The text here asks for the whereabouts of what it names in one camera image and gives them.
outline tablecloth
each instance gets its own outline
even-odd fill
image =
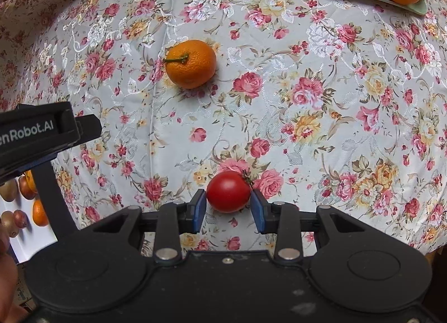
[[[80,228],[235,170],[269,202],[331,205],[426,253],[447,241],[447,0],[426,2],[417,16],[372,0],[0,0],[0,109],[68,100],[100,119],[101,138],[53,162]],[[163,64],[187,39],[218,63],[193,90]],[[275,243],[248,208],[208,207],[180,239]]]

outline silver bolt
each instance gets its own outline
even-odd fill
[[[225,265],[230,265],[230,264],[234,263],[234,260],[231,257],[225,257],[225,258],[222,259],[222,262]]]
[[[173,258],[176,258],[177,251],[174,249],[171,249],[170,247],[165,247],[163,249],[159,249],[155,252],[155,255],[160,258],[161,260],[172,260]]]
[[[285,248],[279,250],[278,256],[284,260],[294,260],[299,258],[300,252],[297,249]]]

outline tomato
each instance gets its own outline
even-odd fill
[[[243,208],[250,198],[251,188],[235,171],[216,174],[206,188],[206,197],[217,211],[231,213]]]

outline black device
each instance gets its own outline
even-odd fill
[[[53,110],[58,127],[58,133],[29,139],[30,145],[47,145],[39,149],[40,161],[79,143],[78,134],[84,141],[97,137],[99,121],[89,115],[89,131],[64,104],[33,108],[34,115]],[[24,115],[0,114],[0,138]],[[0,146],[7,157],[0,170],[8,171],[0,180],[23,169],[10,157],[18,148],[20,163],[33,163],[27,143]],[[27,263],[26,283],[39,306],[25,322],[439,322],[421,305],[431,267],[412,247],[331,206],[302,212],[294,204],[269,204],[253,190],[249,207],[259,233],[277,234],[273,256],[189,251],[183,257],[179,234],[200,231],[204,190],[189,203],[167,203],[157,212],[124,208],[59,240]],[[314,232],[314,256],[303,257],[303,231]],[[145,232],[156,232],[152,257],[140,252]]]

